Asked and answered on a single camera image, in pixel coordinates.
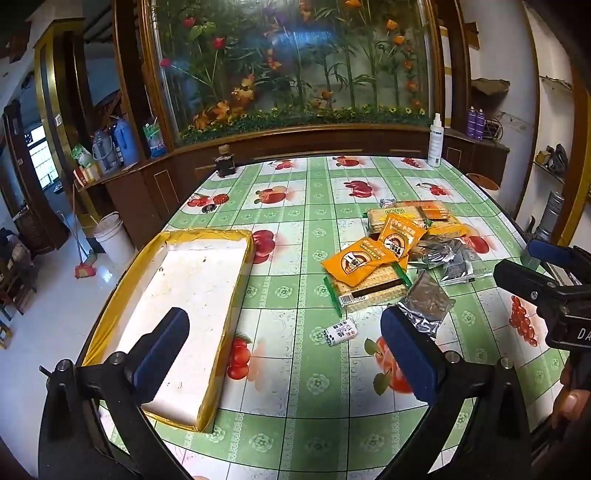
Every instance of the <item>fish tank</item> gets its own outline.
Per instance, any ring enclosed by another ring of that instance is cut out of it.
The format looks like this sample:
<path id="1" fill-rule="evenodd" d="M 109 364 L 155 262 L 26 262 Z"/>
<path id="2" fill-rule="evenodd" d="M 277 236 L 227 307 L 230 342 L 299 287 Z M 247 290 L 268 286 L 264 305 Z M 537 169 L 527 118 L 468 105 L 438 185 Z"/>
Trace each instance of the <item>fish tank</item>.
<path id="1" fill-rule="evenodd" d="M 311 124 L 429 125 L 429 0 L 150 0 L 178 145 Z"/>

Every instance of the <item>wall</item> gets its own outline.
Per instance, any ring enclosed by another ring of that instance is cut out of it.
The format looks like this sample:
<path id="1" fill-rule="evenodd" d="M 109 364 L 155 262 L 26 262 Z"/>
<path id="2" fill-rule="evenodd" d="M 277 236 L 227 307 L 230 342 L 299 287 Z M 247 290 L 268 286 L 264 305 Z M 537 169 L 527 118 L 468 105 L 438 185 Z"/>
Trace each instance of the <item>wall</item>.
<path id="1" fill-rule="evenodd" d="M 532 45 L 519 0 L 460 0 L 465 22 L 476 22 L 480 50 L 474 74 L 511 82 L 500 104 L 503 145 L 511 149 L 499 202 L 514 211 L 523 186 L 534 136 L 537 73 Z"/>

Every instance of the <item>orange snack packet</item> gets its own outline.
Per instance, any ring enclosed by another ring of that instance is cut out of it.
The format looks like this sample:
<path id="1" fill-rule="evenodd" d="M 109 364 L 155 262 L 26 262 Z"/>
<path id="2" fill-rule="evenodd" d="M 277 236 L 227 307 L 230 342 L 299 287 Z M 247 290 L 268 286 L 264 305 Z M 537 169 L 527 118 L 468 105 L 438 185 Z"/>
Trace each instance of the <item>orange snack packet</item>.
<path id="1" fill-rule="evenodd" d="M 322 266 L 337 280 L 354 287 L 369 277 L 380 265 L 396 260 L 396 256 L 384 248 L 383 244 L 366 236 L 324 260 Z"/>
<path id="2" fill-rule="evenodd" d="M 427 231 L 416 223 L 394 213 L 389 213 L 378 241 L 391 250 L 400 260 L 406 257 Z"/>

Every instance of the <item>white spray bottle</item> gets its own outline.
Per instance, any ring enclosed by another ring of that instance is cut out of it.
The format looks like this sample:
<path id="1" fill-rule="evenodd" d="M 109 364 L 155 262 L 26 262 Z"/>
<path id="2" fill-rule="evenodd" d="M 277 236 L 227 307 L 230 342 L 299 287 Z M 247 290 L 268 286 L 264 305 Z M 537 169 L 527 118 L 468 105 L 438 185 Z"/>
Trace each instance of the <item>white spray bottle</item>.
<path id="1" fill-rule="evenodd" d="M 443 152 L 443 132 L 441 125 L 441 115 L 435 114 L 435 120 L 431 126 L 431 138 L 429 139 L 429 155 L 427 164 L 437 168 L 441 165 L 441 154 Z"/>

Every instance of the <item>table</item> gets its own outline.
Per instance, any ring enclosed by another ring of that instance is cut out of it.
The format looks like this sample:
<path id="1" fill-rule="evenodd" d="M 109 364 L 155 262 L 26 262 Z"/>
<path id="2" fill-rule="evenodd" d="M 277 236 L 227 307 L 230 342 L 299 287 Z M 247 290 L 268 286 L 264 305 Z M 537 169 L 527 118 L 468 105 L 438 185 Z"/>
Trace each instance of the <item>table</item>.
<path id="1" fill-rule="evenodd" d="M 224 194 L 229 200 L 204 213 L 212 207 L 200 206 L 202 196 L 221 201 Z M 421 159 L 311 157 L 250 165 L 232 177 L 214 174 L 172 217 L 167 229 L 269 231 L 275 242 L 252 268 L 238 323 L 238 334 L 252 341 L 249 371 L 241 380 L 226 378 L 213 433 L 155 424 L 189 473 L 208 480 L 372 480 L 410 436 L 425 404 L 396 380 L 378 395 L 374 379 L 387 362 L 365 346 L 369 339 L 384 352 L 385 306 L 353 314 L 359 334 L 348 343 L 329 347 L 322 336 L 338 316 L 320 261 L 365 236 L 363 213 L 393 197 L 445 202 L 472 238 L 480 237 L 474 242 L 491 268 L 504 258 L 519 262 L 525 242 L 511 221 L 446 162 L 435 169 Z M 510 358 L 533 429 L 560 391 L 565 352 L 547 347 L 547 329 L 530 304 L 539 344 L 519 337 L 508 323 L 511 295 L 492 277 L 445 290 L 456 304 L 436 343 L 470 362 Z M 434 468 L 451 458 L 472 407 L 467 400 Z M 101 416 L 111 441 L 124 447 L 104 408 Z"/>

